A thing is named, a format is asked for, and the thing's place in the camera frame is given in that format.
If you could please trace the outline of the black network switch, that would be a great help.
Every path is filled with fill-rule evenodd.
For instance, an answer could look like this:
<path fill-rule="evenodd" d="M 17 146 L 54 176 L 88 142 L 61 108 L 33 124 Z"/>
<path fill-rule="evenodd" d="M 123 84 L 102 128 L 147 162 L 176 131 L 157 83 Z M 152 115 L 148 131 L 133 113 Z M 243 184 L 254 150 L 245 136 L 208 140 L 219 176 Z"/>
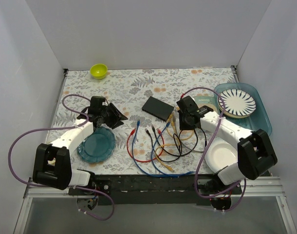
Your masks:
<path fill-rule="evenodd" d="M 142 106 L 142 111 L 163 121 L 168 120 L 173 110 L 173 106 L 154 97 L 149 97 L 145 104 Z"/>

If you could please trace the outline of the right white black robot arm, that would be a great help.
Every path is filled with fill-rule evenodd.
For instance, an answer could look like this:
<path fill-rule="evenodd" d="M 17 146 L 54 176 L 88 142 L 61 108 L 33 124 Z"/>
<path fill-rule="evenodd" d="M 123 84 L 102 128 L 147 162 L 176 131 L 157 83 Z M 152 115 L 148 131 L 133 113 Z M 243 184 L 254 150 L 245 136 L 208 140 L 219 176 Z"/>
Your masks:
<path fill-rule="evenodd" d="M 219 169 L 204 185 L 205 189 L 224 194 L 236 182 L 246 178 L 255 180 L 277 164 L 274 148 L 264 130 L 242 128 L 208 106 L 198 107 L 190 96 L 181 98 L 177 105 L 181 129 L 205 129 L 237 150 L 237 162 Z"/>

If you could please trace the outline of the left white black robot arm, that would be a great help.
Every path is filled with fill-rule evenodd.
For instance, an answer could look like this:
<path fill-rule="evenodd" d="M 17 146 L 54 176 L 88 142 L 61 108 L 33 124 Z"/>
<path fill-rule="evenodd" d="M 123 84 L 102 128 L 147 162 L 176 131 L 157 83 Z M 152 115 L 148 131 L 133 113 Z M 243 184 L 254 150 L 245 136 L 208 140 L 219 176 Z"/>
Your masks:
<path fill-rule="evenodd" d="M 96 190 L 96 182 L 90 179 L 91 173 L 73 169 L 70 156 L 101 125 L 115 129 L 128 118 L 100 96 L 93 96 L 88 107 L 75 113 L 78 116 L 74 124 L 66 127 L 62 136 L 37 147 L 32 179 L 37 185 L 60 190 L 79 186 L 84 194 L 91 195 Z"/>

